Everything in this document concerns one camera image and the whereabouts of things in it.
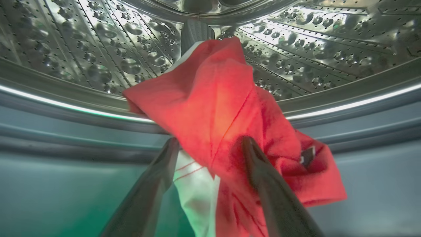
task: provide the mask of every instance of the garment tag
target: garment tag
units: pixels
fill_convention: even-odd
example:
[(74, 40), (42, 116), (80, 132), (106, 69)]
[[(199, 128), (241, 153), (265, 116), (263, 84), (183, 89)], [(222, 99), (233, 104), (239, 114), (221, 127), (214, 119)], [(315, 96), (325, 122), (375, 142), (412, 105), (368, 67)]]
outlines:
[(310, 165), (310, 163), (313, 161), (314, 157), (315, 157), (315, 149), (314, 146), (311, 146), (310, 148), (304, 150), (301, 152), (301, 164), (304, 167), (308, 167)]

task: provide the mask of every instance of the red stitching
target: red stitching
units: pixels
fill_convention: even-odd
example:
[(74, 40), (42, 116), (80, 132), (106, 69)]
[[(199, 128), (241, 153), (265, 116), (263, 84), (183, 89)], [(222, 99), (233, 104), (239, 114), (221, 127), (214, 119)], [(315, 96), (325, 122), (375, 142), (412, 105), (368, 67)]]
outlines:
[(196, 172), (196, 171), (198, 171), (198, 170), (200, 170), (200, 169), (203, 169), (203, 168), (205, 168), (205, 167), (204, 167), (204, 166), (202, 166), (202, 167), (200, 167), (199, 169), (193, 170), (192, 172), (190, 172), (190, 173), (188, 173), (188, 174), (185, 174), (185, 175), (183, 175), (183, 176), (180, 176), (180, 177), (176, 178), (173, 182), (175, 182), (175, 181), (177, 181), (177, 180), (179, 180), (179, 179), (181, 179), (181, 178), (184, 178), (184, 177), (186, 177), (186, 176), (188, 176), (188, 175), (191, 175), (192, 173), (194, 173), (194, 172)]
[(189, 166), (189, 165), (191, 165), (191, 164), (193, 164), (193, 163), (195, 163), (195, 161), (193, 161), (193, 162), (191, 162), (191, 163), (188, 163), (188, 164), (184, 165), (184, 166), (183, 166), (183, 167), (181, 167), (181, 168), (176, 169), (176, 171), (182, 170), (182, 169), (186, 168), (187, 166)]

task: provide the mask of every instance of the red and white garment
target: red and white garment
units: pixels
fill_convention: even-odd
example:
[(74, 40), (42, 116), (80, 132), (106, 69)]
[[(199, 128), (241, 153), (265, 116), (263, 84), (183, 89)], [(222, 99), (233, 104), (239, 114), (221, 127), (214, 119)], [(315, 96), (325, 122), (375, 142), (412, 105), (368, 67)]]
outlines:
[(132, 112), (179, 140), (174, 183), (198, 237), (268, 236), (246, 175), (244, 136), (254, 138), (304, 206), (346, 199), (329, 148), (293, 129), (273, 96), (255, 86), (238, 38), (196, 43), (169, 71), (124, 96)]

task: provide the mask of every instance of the white fabric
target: white fabric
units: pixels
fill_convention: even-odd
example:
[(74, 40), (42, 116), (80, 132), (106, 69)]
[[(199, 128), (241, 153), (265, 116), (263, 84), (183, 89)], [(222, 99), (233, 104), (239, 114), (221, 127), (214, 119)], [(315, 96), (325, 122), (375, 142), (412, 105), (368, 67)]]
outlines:
[[(186, 61), (202, 43), (196, 42), (165, 73)], [(216, 202), (220, 178), (212, 178), (206, 167), (199, 165), (185, 151), (180, 151), (173, 182), (177, 188), (180, 204), (196, 237), (215, 237)]]

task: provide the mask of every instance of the red garment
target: red garment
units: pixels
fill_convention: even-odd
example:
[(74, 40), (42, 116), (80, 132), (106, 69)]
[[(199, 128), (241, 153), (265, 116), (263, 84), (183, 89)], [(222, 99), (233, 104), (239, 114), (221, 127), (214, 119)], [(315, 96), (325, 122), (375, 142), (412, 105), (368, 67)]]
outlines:
[[(329, 148), (294, 130), (273, 96), (255, 86), (238, 38), (200, 44), (173, 71), (125, 90), (124, 96), (132, 112), (148, 115), (221, 177), (217, 237), (268, 236), (258, 194), (246, 176), (243, 136), (256, 140), (306, 207), (346, 199)], [(316, 157), (305, 168), (301, 151), (312, 145)]]

